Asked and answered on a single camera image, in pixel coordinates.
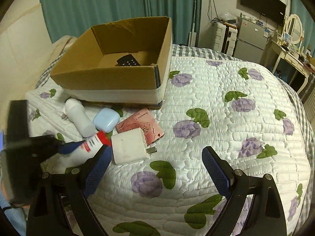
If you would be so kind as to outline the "white bottle red cap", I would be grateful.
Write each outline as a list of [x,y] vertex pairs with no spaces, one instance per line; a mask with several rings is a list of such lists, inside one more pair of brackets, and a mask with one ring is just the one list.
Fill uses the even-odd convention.
[[84,164],[88,159],[93,158],[95,154],[103,146],[111,147],[112,143],[107,138],[105,132],[99,131],[91,137],[88,137],[84,142],[68,155],[61,155],[58,165],[64,169],[75,167]]

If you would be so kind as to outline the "white cylindrical plug device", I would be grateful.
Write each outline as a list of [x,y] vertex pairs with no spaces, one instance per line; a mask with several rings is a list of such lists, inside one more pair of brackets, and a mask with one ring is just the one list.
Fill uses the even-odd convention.
[[95,125],[86,115],[85,108],[79,100],[69,98],[65,103],[63,113],[83,137],[91,137],[95,133]]

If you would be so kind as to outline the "light blue earbuds case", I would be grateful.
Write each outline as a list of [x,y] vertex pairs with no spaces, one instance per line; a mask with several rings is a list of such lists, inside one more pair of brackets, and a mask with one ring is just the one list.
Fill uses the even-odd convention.
[[120,115],[118,112],[111,108],[103,108],[95,115],[93,124],[98,130],[109,133],[115,128],[119,121]]

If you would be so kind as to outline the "white square power adapter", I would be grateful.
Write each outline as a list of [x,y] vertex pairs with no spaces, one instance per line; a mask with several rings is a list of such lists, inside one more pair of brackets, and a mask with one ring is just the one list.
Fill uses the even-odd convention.
[[150,158],[157,152],[156,147],[148,147],[141,128],[135,128],[113,135],[113,158],[116,165],[126,165]]

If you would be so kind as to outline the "pink patterned card case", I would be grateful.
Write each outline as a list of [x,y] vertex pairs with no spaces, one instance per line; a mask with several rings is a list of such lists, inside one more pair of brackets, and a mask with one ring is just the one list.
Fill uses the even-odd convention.
[[151,112],[144,108],[132,114],[116,125],[116,131],[123,133],[135,128],[141,128],[147,145],[151,145],[164,136],[164,131],[155,120]]

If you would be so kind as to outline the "black remote control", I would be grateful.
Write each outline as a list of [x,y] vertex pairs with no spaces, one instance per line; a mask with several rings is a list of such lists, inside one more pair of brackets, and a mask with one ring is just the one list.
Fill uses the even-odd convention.
[[117,63],[121,67],[140,66],[139,62],[132,54],[127,54],[117,60]]

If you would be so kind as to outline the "cream pillow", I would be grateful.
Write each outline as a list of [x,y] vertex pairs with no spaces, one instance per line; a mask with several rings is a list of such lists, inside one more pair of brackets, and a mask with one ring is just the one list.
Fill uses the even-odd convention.
[[75,36],[65,35],[53,43],[53,48],[48,63],[52,63],[58,56],[60,56],[63,51],[67,51],[76,40],[77,37]]

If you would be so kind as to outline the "brown cardboard box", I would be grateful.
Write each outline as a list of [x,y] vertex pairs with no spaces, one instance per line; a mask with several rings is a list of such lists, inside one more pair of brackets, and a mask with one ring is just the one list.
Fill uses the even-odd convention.
[[[142,17],[95,25],[61,57],[50,76],[72,98],[160,109],[170,73],[172,21]],[[132,54],[140,66],[121,67]]]

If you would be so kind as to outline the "white floral quilt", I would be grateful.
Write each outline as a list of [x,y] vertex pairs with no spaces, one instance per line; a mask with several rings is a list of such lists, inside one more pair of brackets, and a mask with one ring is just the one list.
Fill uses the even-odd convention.
[[[296,228],[311,168],[293,105],[263,66],[173,57],[162,107],[149,110],[164,136],[149,159],[111,164],[89,203],[109,235],[204,235],[226,204],[203,162],[211,146],[232,168],[270,174],[287,234]],[[63,113],[70,98],[53,80],[27,93],[33,136],[84,138]]]

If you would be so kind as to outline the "white dressing table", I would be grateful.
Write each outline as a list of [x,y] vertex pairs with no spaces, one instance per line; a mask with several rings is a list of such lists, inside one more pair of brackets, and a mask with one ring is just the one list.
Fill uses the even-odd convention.
[[274,72],[276,71],[280,60],[283,59],[286,62],[288,62],[293,68],[296,69],[295,75],[297,72],[299,72],[304,76],[304,82],[297,91],[297,94],[299,94],[306,87],[312,71],[310,70],[309,67],[304,66],[302,62],[296,59],[293,55],[291,55],[290,52],[286,51],[281,45],[279,45],[274,40],[271,40],[271,49],[275,51],[275,53],[278,55],[275,65],[273,66],[271,71],[272,74],[274,74]]

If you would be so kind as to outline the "silver mini fridge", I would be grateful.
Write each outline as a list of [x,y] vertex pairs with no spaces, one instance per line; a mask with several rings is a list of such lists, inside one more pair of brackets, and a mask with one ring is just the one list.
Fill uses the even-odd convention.
[[240,60],[260,63],[267,38],[268,33],[265,31],[265,28],[242,19],[233,56]]

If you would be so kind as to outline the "white hard suitcase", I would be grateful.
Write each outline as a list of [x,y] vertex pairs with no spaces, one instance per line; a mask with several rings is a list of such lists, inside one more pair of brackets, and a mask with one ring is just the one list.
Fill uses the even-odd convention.
[[217,22],[212,26],[211,48],[226,55],[233,55],[238,30],[235,26]]

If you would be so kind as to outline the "white oval vanity mirror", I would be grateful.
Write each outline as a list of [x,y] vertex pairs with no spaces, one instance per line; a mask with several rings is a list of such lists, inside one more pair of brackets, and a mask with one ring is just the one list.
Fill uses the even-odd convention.
[[285,22],[284,32],[291,36],[292,44],[299,44],[304,39],[304,29],[297,14],[291,14]]

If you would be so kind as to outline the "teal right window curtain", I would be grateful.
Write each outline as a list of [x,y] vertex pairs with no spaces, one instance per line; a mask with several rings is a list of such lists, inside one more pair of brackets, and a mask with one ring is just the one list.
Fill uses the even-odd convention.
[[304,29],[303,46],[310,48],[311,55],[314,56],[314,20],[301,0],[291,0],[291,14],[297,14]]

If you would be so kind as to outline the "black wall television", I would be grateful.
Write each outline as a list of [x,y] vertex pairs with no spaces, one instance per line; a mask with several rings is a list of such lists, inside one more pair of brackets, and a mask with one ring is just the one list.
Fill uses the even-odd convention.
[[262,14],[279,26],[284,24],[286,4],[281,0],[240,0],[240,4]]

